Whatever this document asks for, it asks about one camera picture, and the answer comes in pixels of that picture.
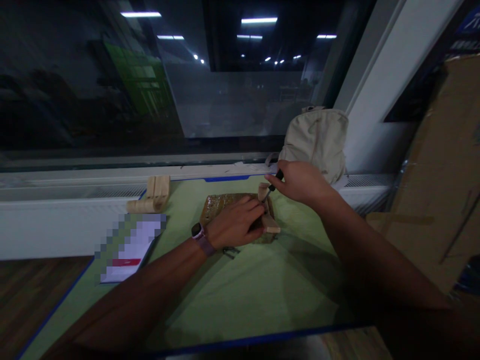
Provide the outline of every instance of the red label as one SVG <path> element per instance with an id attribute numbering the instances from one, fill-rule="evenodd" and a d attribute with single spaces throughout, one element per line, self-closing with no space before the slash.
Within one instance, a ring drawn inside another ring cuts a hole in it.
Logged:
<path id="1" fill-rule="evenodd" d="M 136 266 L 142 259 L 113 259 L 112 266 Z"/>

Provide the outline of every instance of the screwdriver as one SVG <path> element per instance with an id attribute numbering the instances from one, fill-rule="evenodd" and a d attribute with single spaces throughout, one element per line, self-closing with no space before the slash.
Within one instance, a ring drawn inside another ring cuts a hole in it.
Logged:
<path id="1" fill-rule="evenodd" d="M 283 180 L 284 173 L 282 172 L 282 170 L 278 170 L 275 177 L 279 180 Z M 267 198 L 269 197 L 269 195 L 272 191 L 275 191 L 275 186 L 273 184 L 268 187 L 268 192 L 266 193 L 265 198 L 261 201 L 262 203 L 265 203 L 265 201 L 267 201 Z"/>

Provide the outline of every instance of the cardboard box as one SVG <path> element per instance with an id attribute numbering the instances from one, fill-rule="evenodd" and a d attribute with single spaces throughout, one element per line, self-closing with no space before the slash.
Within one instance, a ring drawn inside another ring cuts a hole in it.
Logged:
<path id="1" fill-rule="evenodd" d="M 390 212 L 366 219 L 447 293 L 480 253 L 480 56 L 445 67 Z"/>

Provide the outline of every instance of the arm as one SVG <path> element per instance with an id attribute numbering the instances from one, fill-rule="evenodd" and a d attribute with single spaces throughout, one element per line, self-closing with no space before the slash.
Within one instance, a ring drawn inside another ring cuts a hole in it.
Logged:
<path id="1" fill-rule="evenodd" d="M 264 212 L 258 200 L 248 196 L 225 209 L 206 228 L 215 249 L 251 243 L 263 229 L 249 227 Z M 207 260 L 196 241 L 181 245 L 145 266 L 95 303 L 47 351 L 44 359 L 135 349 L 158 324 L 163 310 Z"/>
<path id="2" fill-rule="evenodd" d="M 374 304 L 385 340 L 402 339 L 399 346 L 404 347 L 409 341 L 417 342 L 413 346 L 417 349 L 445 339 L 458 345 L 469 337 L 470 326 L 451 310 L 440 290 L 358 216 L 317 168 L 307 162 L 284 160 L 278 162 L 278 168 L 283 171 L 284 182 L 272 175 L 265 178 L 321 218 L 349 278 Z"/>

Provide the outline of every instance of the hand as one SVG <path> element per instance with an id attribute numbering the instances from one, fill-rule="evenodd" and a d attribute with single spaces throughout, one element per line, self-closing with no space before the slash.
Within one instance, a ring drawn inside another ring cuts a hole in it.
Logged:
<path id="1" fill-rule="evenodd" d="M 269 174 L 265 179 L 287 198 L 313 207 L 326 198 L 339 196 L 320 170 L 309 162 L 279 160 L 278 168 L 283 171 L 285 182 Z"/>
<path id="2" fill-rule="evenodd" d="M 244 196 L 225 208 L 206 226 L 206 235 L 212 246 L 219 250 L 251 243 L 264 233 L 264 228 L 250 231 L 255 220 L 263 215 L 264 206 L 257 199 Z"/>

